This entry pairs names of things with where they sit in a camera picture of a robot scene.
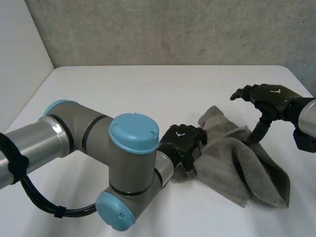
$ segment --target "gray towel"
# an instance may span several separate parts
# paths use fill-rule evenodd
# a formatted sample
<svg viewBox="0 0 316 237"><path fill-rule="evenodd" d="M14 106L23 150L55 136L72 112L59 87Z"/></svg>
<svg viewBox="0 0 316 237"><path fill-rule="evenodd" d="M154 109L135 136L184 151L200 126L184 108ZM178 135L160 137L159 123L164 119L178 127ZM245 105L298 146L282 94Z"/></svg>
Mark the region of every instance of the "gray towel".
<svg viewBox="0 0 316 237"><path fill-rule="evenodd" d="M260 144L249 144L251 131L229 121L216 106L199 119L207 145L195 150L197 177L219 194L245 207L250 194L275 207L289 206L290 180ZM188 177L178 166L173 180Z"/></svg>

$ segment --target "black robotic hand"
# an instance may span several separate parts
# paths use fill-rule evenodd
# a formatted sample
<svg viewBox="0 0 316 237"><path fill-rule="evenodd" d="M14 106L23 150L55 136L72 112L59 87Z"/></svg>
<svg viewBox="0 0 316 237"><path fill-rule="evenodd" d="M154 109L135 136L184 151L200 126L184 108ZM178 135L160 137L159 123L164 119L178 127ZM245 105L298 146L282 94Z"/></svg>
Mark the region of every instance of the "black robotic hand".
<svg viewBox="0 0 316 237"><path fill-rule="evenodd" d="M254 104L255 108L262 112L256 127L254 128L249 141L258 143L268 132L268 129L275 120L290 121L295 126L294 139L301 150L310 150L311 148L302 147L298 142L305 143L306 137L302 139L303 134L298 127L298 118L302 109L314 98L303 98L294 91L282 85L247 85L243 89L238 89L231 96L231 100L242 98Z"/></svg>
<svg viewBox="0 0 316 237"><path fill-rule="evenodd" d="M232 94L231 100L242 98L250 101L255 108L262 112L262 116L249 138L251 143L258 143L268 132L272 121L287 120L284 116L285 109L293 99L298 97L301 96L284 86L262 84L247 85L243 89L238 89Z"/></svg>
<svg viewBox="0 0 316 237"><path fill-rule="evenodd" d="M174 168L181 163L189 177L196 177L192 152L200 142L207 144L206 131L192 125L172 125L162 137L158 150L169 156Z"/></svg>

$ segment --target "white table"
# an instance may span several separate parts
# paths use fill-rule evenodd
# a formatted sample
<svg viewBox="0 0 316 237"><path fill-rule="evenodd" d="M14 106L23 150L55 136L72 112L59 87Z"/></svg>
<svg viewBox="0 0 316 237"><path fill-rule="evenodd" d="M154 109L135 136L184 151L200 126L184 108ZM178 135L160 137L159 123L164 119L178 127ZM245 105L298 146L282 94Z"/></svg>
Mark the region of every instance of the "white table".
<svg viewBox="0 0 316 237"><path fill-rule="evenodd" d="M247 84L282 84L311 96L293 74L280 66L102 66L62 67L52 72L9 130L37 121L59 99L115 117L138 112L153 118L160 137L172 124L197 125L217 105L236 124L253 129L260 112L230 95ZM294 128L274 122L262 145L289 175L289 209L250 201L244 209L200 181L169 182L126 232L116 232L97 213L57 219L37 209L20 184L0 191L1 237L191 237L300 236L316 233L316 155L299 151ZM95 202L108 185L108 168L75 152L30 175L50 201L68 208Z"/></svg>

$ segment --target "concrete wall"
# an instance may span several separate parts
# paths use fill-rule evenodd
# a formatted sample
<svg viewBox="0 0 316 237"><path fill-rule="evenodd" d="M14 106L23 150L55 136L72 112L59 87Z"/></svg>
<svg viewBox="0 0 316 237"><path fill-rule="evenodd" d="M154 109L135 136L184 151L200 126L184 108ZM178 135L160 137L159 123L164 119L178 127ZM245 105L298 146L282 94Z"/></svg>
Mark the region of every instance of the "concrete wall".
<svg viewBox="0 0 316 237"><path fill-rule="evenodd" d="M0 0L0 132L53 71L23 0Z"/></svg>
<svg viewBox="0 0 316 237"><path fill-rule="evenodd" d="M316 95L315 0L26 0L55 67L282 65Z"/></svg>

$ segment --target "robotic arm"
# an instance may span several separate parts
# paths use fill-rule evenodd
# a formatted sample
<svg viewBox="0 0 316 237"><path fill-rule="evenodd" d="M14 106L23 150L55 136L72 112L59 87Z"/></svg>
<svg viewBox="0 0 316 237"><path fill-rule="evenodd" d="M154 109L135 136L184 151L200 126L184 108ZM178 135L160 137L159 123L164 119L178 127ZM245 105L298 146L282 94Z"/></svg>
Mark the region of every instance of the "robotic arm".
<svg viewBox="0 0 316 237"><path fill-rule="evenodd" d="M316 99L303 98L281 85L247 85L238 89L231 100L242 98L262 112L249 141L258 143L275 120L289 121L295 126L293 133L298 149L316 152Z"/></svg>
<svg viewBox="0 0 316 237"><path fill-rule="evenodd" d="M186 133L179 142L172 134ZM0 133L0 189L21 181L32 202L55 217L81 217L95 211L113 229L127 230L165 187L179 163L194 173L190 154L206 133L173 126L159 143L159 127L140 114L115 119L73 101L53 103L38 122ZM92 204L68 210L46 200L27 174L79 150L109 167L109 186Z"/></svg>

